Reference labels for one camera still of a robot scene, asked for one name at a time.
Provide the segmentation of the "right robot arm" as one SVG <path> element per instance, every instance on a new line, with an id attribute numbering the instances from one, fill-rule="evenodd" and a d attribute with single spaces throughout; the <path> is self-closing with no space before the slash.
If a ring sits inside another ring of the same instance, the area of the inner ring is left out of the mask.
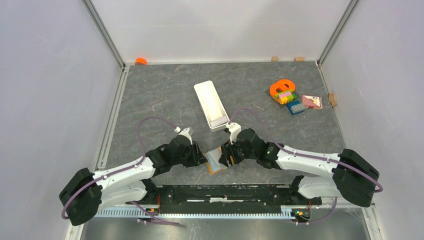
<path id="1" fill-rule="evenodd" d="M 370 207 L 373 196 L 383 190 L 379 172 L 352 149 L 341 153 L 319 153 L 265 142 L 251 129 L 230 134 L 221 145 L 219 163 L 232 167 L 243 160 L 255 160 L 266 169 L 299 171 L 289 189 L 289 199 L 302 204 L 307 199 L 343 198 L 359 207 Z"/>

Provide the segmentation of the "orange card holder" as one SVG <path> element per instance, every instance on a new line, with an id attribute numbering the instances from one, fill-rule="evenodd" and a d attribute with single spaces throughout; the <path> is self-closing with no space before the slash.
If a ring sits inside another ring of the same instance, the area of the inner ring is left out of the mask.
<path id="1" fill-rule="evenodd" d="M 207 158 L 207 168 L 209 170 L 209 173 L 211 175 L 214 175 L 216 173 L 219 173 L 225 169 L 227 169 L 228 167 L 224 166 L 223 164 L 219 163 L 219 158 L 221 156 L 221 150 L 220 147 L 217 147 L 213 150 L 210 150 L 206 153 L 204 153 L 204 156 Z M 235 164 L 235 160 L 232 157 L 232 163 L 233 165 Z"/>

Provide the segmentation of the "white rectangular tray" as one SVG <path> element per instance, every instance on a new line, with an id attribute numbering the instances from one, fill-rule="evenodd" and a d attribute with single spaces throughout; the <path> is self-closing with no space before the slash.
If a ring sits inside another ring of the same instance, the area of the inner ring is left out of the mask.
<path id="1" fill-rule="evenodd" d="M 222 104 L 218 92 L 211 80 L 197 83 L 194 90 L 205 115 L 211 132 L 223 130 L 229 122 L 229 116 Z M 215 128 L 210 127 L 210 122 L 219 118 L 226 118 L 227 122 Z"/>

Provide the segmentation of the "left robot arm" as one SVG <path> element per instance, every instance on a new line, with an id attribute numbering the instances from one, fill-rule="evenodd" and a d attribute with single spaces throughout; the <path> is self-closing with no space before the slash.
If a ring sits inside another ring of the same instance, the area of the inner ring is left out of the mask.
<path id="1" fill-rule="evenodd" d="M 170 143 L 149 150 L 129 163 L 95 172 L 82 168 L 59 194 L 63 205 L 61 217 L 79 226 L 115 205 L 141 200 L 151 204 L 157 198 L 153 177 L 177 165 L 191 168 L 206 162 L 196 141 L 177 135 Z"/>

